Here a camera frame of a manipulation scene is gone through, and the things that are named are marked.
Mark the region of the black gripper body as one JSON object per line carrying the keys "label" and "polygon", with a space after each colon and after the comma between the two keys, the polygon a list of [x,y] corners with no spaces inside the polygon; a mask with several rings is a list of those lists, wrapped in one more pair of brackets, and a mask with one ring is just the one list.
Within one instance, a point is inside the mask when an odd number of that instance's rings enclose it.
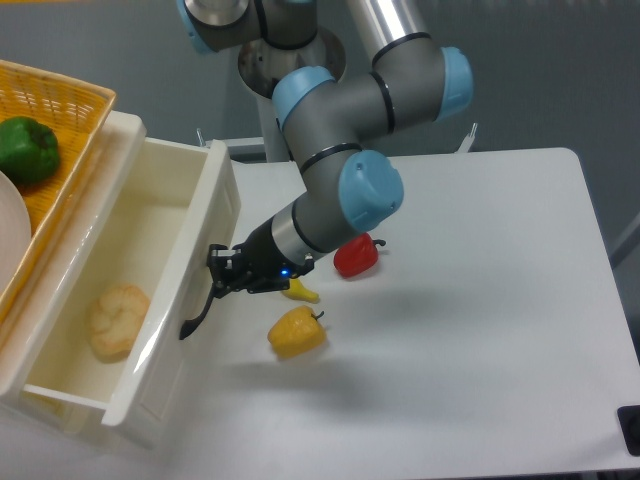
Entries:
{"label": "black gripper body", "polygon": [[239,247],[239,252],[232,256],[235,291],[266,293],[288,290],[293,279],[306,275],[315,267],[310,253],[304,254],[298,262],[290,260],[279,250],[271,222],[256,228]]}

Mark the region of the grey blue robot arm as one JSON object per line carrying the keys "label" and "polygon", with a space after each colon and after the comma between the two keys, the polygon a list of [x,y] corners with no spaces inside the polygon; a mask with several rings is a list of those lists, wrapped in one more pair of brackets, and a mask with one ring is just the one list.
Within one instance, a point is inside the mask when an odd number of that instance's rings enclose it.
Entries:
{"label": "grey blue robot arm", "polygon": [[399,173],[369,139],[439,121],[470,103],[464,54],[438,45],[414,1],[348,5],[370,59],[367,74],[342,77],[342,48],[326,39],[313,1],[181,1],[195,48],[243,48],[244,83],[270,101],[304,193],[241,244],[209,251],[210,294],[286,288],[323,256],[376,228],[403,201]]}

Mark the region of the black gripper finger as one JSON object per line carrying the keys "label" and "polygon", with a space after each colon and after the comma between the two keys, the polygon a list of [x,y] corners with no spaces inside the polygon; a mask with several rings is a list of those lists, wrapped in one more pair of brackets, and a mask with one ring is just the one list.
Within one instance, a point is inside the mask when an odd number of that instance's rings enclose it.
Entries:
{"label": "black gripper finger", "polygon": [[242,291],[247,288],[249,281],[249,272],[242,273],[237,277],[214,279],[212,282],[212,297],[222,299],[230,293]]}
{"label": "black gripper finger", "polygon": [[207,267],[211,273],[237,273],[239,270],[236,256],[240,254],[240,245],[228,247],[222,244],[210,244],[208,247]]}

